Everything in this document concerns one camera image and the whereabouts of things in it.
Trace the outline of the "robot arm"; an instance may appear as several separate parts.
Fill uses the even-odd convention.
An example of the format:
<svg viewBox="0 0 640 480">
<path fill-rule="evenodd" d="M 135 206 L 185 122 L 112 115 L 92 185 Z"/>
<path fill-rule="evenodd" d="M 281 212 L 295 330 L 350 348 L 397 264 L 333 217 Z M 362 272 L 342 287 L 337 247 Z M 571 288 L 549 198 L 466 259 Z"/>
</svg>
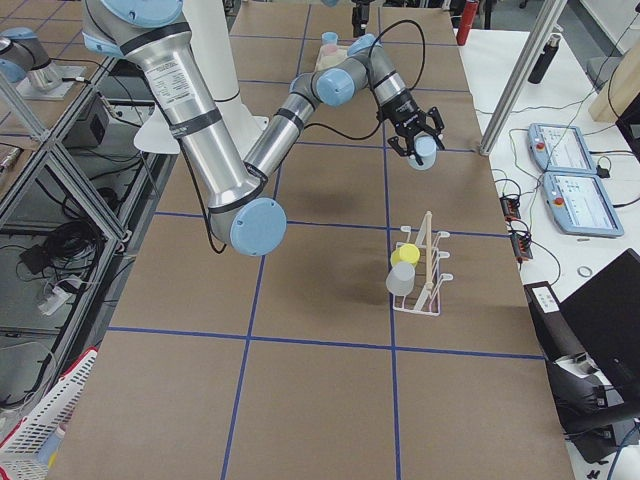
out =
<svg viewBox="0 0 640 480">
<path fill-rule="evenodd" d="M 319 105 L 338 107 L 364 88 L 379 121 L 389 121 L 392 149 L 417 170 L 433 166 L 443 149 L 437 108 L 423 111 L 396 71 L 379 37 L 365 34 L 336 66 L 303 73 L 258 137 L 241 143 L 243 126 L 230 126 L 223 97 L 209 90 L 191 47 L 192 27 L 181 1 L 86 1 L 88 49 L 137 65 L 171 136 L 209 189 L 206 222 L 220 241 L 247 256 L 263 256 L 283 240 L 287 218 L 263 190 Z"/>
</svg>

